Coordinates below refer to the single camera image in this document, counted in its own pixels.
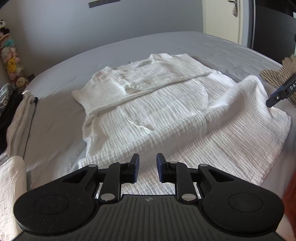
stack of plush toys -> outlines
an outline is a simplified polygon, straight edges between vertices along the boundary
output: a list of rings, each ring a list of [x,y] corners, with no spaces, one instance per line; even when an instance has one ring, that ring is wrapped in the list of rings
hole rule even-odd
[[[23,91],[28,86],[29,81],[24,75],[24,68],[16,52],[15,42],[3,20],[0,20],[0,50],[1,59],[10,82],[14,88],[18,88],[20,92]]]

gray bed sheet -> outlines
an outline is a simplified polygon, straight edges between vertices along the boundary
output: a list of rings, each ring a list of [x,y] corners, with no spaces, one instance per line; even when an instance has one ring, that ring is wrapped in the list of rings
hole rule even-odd
[[[240,81],[249,74],[280,64],[243,46],[198,32],[161,33],[112,43],[74,56],[38,75],[28,86],[39,102],[33,118],[24,161],[28,189],[33,189],[76,170],[85,157],[82,139],[83,107],[71,95],[105,66],[117,67],[147,58],[151,53],[187,53],[206,66]],[[274,88],[263,83],[268,94]],[[282,196],[294,170],[296,109],[288,101],[276,105],[292,117],[282,153],[262,187]]]

black fabric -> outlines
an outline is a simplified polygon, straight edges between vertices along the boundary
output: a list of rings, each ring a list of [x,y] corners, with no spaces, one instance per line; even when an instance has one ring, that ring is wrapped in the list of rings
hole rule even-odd
[[[7,148],[6,132],[7,128],[11,124],[15,111],[22,101],[23,95],[18,94],[17,90],[14,90],[11,94],[9,101],[2,115],[0,116],[0,153],[3,153]]]
[[[8,0],[0,0],[0,8],[2,8]]]

white towel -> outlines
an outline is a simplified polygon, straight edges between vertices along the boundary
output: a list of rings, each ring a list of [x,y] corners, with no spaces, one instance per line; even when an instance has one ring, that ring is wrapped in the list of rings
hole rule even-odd
[[[11,241],[21,230],[14,215],[13,205],[27,191],[26,167],[19,156],[11,157],[0,166],[0,240]]]
[[[24,129],[27,125],[27,121],[30,113],[30,106],[35,100],[35,97],[29,91],[23,93],[23,100],[17,107],[12,122],[7,129],[7,148],[6,154],[8,157],[16,156],[17,150],[22,138]]]
[[[281,236],[285,241],[296,241],[293,228],[286,215],[283,216],[281,222],[279,223],[276,233]]]
[[[105,168],[140,154],[138,182],[124,184],[123,193],[174,193],[172,184],[158,181],[158,152],[168,161],[195,168],[208,163],[260,185],[291,124],[285,112],[266,107],[268,97],[257,77],[237,84],[188,55],[151,55],[149,61],[115,71],[105,68],[73,96],[87,114],[86,158],[79,167],[94,163]]]
[[[30,110],[29,110],[29,114],[28,114],[28,120],[27,120],[27,123],[26,123],[26,127],[24,129],[24,132],[23,132],[22,137],[20,139],[20,144],[19,144],[18,149],[17,149],[17,154],[16,154],[17,156],[24,157],[26,146],[27,146],[27,141],[28,141],[28,138],[29,138],[29,135],[30,135],[32,119],[33,119],[33,116],[34,116],[34,113],[35,113],[35,108],[36,108],[36,104],[32,103],[30,105]]]

gray wall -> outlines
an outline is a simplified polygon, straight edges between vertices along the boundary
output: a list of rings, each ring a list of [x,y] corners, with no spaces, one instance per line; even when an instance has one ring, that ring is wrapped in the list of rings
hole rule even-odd
[[[0,88],[2,88],[9,81],[6,70],[0,60]]]
[[[0,9],[23,60],[36,75],[98,46],[147,34],[203,31],[202,0],[10,0]]]

